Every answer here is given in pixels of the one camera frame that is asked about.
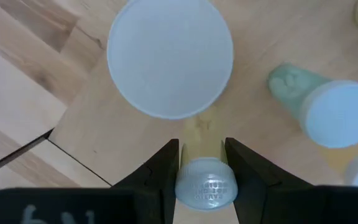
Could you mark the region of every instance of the wooden table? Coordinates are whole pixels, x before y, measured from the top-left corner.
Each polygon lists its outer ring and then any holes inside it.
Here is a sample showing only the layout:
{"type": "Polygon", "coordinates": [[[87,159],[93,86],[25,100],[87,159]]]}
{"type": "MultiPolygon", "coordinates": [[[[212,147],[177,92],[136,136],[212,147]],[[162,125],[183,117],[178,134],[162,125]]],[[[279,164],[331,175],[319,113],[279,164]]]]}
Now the wooden table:
{"type": "MultiPolygon", "coordinates": [[[[267,76],[282,62],[291,62],[329,78],[358,81],[356,1],[213,2],[231,30],[235,50],[232,77],[215,103],[226,136],[308,182],[340,184],[341,177],[329,168],[318,146],[272,98],[267,76]]],[[[169,139],[181,138],[182,121],[151,118],[133,108],[117,91],[106,63],[105,56],[99,59],[50,140],[115,184],[169,139]]],[[[184,215],[180,208],[177,223],[211,218],[184,215]]],[[[219,215],[228,218],[225,222],[236,222],[232,208],[211,215],[212,222],[222,223],[219,215]]]]}

